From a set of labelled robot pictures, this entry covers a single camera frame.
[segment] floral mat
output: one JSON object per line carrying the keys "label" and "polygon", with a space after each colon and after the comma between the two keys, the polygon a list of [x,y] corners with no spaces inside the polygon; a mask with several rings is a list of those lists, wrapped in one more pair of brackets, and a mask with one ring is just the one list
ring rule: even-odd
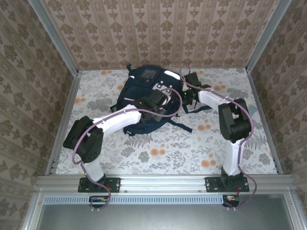
{"label": "floral mat", "polygon": [[[241,166],[250,174],[277,173],[254,96],[244,69],[192,69],[202,84],[230,98],[244,98],[255,123],[254,136],[245,144]],[[110,113],[128,78],[127,70],[84,71],[71,113],[67,134],[75,120]],[[193,129],[187,131],[166,123],[146,135],[129,137],[119,130],[104,138],[99,156],[106,174],[219,174],[224,163],[225,140],[215,111],[197,114],[180,111],[174,121]],[[82,173],[71,162],[72,150],[62,149],[57,174]]]}

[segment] cable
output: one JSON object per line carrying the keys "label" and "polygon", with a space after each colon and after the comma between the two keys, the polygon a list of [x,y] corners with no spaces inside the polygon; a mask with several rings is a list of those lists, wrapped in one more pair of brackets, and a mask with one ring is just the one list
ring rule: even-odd
{"label": "cable", "polygon": [[88,132],[89,132],[92,128],[94,128],[94,127],[96,127],[97,125],[99,125],[99,124],[101,124],[101,123],[103,123],[103,122],[105,122],[105,121],[107,121],[107,120],[109,120],[109,119],[111,119],[111,118],[113,118],[113,117],[116,117],[116,116],[118,116],[118,115],[120,115],[120,114],[124,114],[124,113],[128,113],[128,112],[133,112],[133,111],[138,111],[138,112],[150,113],[150,114],[153,114],[153,115],[156,115],[156,116],[161,116],[161,117],[172,117],[172,116],[176,115],[176,114],[181,110],[181,108],[182,108],[182,98],[181,98],[180,94],[179,94],[175,89],[173,89],[173,88],[166,88],[166,89],[163,89],[163,90],[161,90],[161,91],[165,91],[165,90],[171,90],[171,91],[175,92],[175,93],[177,94],[177,96],[179,97],[180,106],[179,106],[179,108],[178,108],[178,110],[177,110],[176,112],[174,112],[174,113],[172,113],[172,114],[169,114],[169,115],[164,115],[164,114],[155,113],[155,112],[150,111],[150,110],[146,110],[146,109],[137,109],[137,108],[136,108],[136,109],[127,109],[127,110],[123,110],[123,111],[118,111],[117,113],[116,113],[116,112],[115,112],[115,113],[112,113],[110,116],[108,116],[108,117],[106,117],[106,118],[104,118],[104,119],[102,119],[102,120],[100,120],[100,121],[98,121],[98,122],[92,124],[90,127],[88,127],[88,128],[85,130],[85,132],[80,136],[79,140],[77,141],[77,144],[76,144],[76,146],[75,146],[75,148],[73,149],[73,152],[72,152],[72,163],[75,164],[75,165],[81,164],[81,168],[83,169],[85,176],[86,176],[92,183],[94,183],[94,184],[96,184],[96,185],[98,185],[98,186],[103,187],[103,188],[108,192],[108,199],[107,199],[106,203],[101,207],[101,209],[105,208],[106,205],[109,203],[109,201],[110,201],[110,199],[111,199],[111,192],[110,192],[110,190],[109,190],[106,186],[104,186],[104,185],[101,184],[101,183],[96,182],[95,180],[93,180],[93,179],[90,177],[90,175],[87,173],[87,171],[86,171],[86,169],[85,169],[84,164],[82,163],[82,161],[78,161],[78,162],[75,161],[75,155],[76,155],[76,152],[77,152],[77,149],[78,149],[80,143],[82,142],[83,138],[88,134]]}
{"label": "cable", "polygon": [[203,88],[200,88],[200,87],[197,87],[197,86],[194,86],[194,85],[192,85],[192,84],[187,83],[186,80],[184,79],[184,77],[182,76],[181,72],[182,72],[182,67],[180,68],[179,75],[180,75],[181,80],[182,80],[184,83],[186,83],[187,86],[192,87],[192,88],[197,89],[197,90],[202,90],[202,91],[207,91],[207,92],[213,93],[213,94],[219,96],[220,98],[223,98],[224,100],[227,100],[227,101],[229,101],[229,102],[235,104],[235,105],[238,106],[238,107],[246,114],[246,116],[248,117],[251,131],[250,131],[250,134],[249,134],[244,140],[242,140],[242,141],[240,142],[240,144],[239,144],[237,166],[238,166],[238,169],[241,171],[241,173],[242,173],[243,175],[245,175],[247,178],[249,178],[249,179],[255,184],[255,188],[254,188],[254,191],[253,191],[253,193],[251,194],[251,196],[248,198],[248,200],[247,200],[245,203],[243,203],[243,204],[237,206],[236,208],[243,207],[244,205],[246,205],[246,204],[254,197],[254,195],[255,195],[255,193],[256,193],[256,191],[257,191],[257,187],[258,187],[258,186],[257,186],[257,183],[256,183],[256,181],[255,181],[255,179],[252,178],[251,176],[247,175],[247,174],[242,170],[242,168],[240,167],[240,157],[241,157],[242,145],[243,145],[243,143],[246,142],[246,141],[253,135],[253,133],[254,133],[255,125],[254,125],[254,123],[253,123],[252,117],[250,116],[250,114],[248,113],[248,111],[247,111],[243,106],[241,106],[239,103],[235,102],[234,100],[231,100],[231,99],[229,99],[228,97],[225,97],[225,96],[223,96],[223,95],[221,95],[221,94],[215,92],[215,91],[212,90],[212,89],[211,89],[211,90],[203,89]]}
{"label": "cable", "polygon": [[[92,197],[92,198],[91,198],[91,201],[90,201],[90,207],[92,208],[92,211],[93,211],[94,208],[95,208],[95,207],[93,207],[93,201],[94,201],[94,200],[101,200],[101,201],[103,201],[103,200],[101,199],[101,197],[99,197],[99,196]],[[103,209],[103,208],[105,208],[105,207],[106,207],[106,204],[102,205],[101,207],[98,207],[98,208],[97,208],[97,211],[100,211],[100,209]]]}

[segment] metal bracket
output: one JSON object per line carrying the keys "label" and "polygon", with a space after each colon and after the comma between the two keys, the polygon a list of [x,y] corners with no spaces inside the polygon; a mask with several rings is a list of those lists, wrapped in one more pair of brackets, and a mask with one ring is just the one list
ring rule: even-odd
{"label": "metal bracket", "polygon": [[206,177],[206,190],[207,193],[217,193],[217,192],[249,192],[248,180],[243,177],[242,180],[236,181],[236,186],[225,189],[221,178],[217,176]]}
{"label": "metal bracket", "polygon": [[[119,193],[120,178],[119,177],[106,178],[104,186],[110,189],[110,192],[112,193]],[[106,193],[107,191],[104,188],[90,182],[90,180],[87,179],[87,177],[83,177],[79,181],[78,192],[79,193]]]}

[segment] navy backpack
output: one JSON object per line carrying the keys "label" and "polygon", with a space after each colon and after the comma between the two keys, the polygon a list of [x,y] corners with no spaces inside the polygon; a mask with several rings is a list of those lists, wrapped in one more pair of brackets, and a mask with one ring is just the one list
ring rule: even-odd
{"label": "navy backpack", "polygon": [[[124,85],[124,88],[120,92],[116,105],[111,107],[111,111],[115,112],[120,110],[134,101],[144,96],[149,96],[155,89],[173,88],[179,93],[182,92],[182,83],[180,76],[177,73],[166,70],[159,66],[146,65],[136,69],[131,69],[131,64],[127,65],[129,70],[129,77]],[[172,93],[171,100],[163,107],[165,109],[165,115],[172,114],[178,110],[180,101],[178,96]],[[160,121],[153,118],[146,120],[145,122],[136,123],[124,128],[124,133],[128,133],[129,136],[135,134],[148,134],[151,133],[166,122],[172,125],[178,126],[188,132],[192,132],[192,129],[171,120],[171,117],[162,117]]]}

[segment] backpack strap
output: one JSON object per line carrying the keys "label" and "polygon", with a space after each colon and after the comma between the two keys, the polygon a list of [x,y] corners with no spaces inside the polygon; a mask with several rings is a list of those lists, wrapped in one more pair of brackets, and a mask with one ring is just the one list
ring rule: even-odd
{"label": "backpack strap", "polygon": [[181,124],[181,123],[177,123],[177,122],[173,121],[172,119],[169,119],[168,123],[170,123],[171,125],[177,126],[179,128],[182,128],[189,133],[192,133],[192,131],[193,131],[193,129],[191,129],[190,127],[187,127],[187,126],[185,126],[184,124]]}
{"label": "backpack strap", "polygon": [[117,106],[117,104],[110,107],[111,112],[113,112],[113,113],[116,112],[116,106]]}
{"label": "backpack strap", "polygon": [[132,69],[131,69],[131,64],[127,65],[127,69],[129,70],[129,73],[132,72]]}
{"label": "backpack strap", "polygon": [[188,111],[188,108],[187,108],[187,106],[184,104],[183,106],[182,106],[182,108],[183,108],[183,110],[184,110],[184,112],[186,112],[186,114],[196,114],[196,113],[198,113],[198,112],[200,112],[200,111],[204,111],[204,110],[207,110],[207,109],[212,109],[210,106],[208,106],[208,105],[204,105],[204,106],[202,106],[202,107],[200,107],[199,109],[197,109],[197,110],[194,110],[194,111]]}
{"label": "backpack strap", "polygon": [[126,128],[124,128],[123,129],[123,131],[124,131],[124,134],[128,134],[129,135],[129,137],[133,137],[133,136],[135,136],[135,133],[131,133],[130,131],[128,131]]}

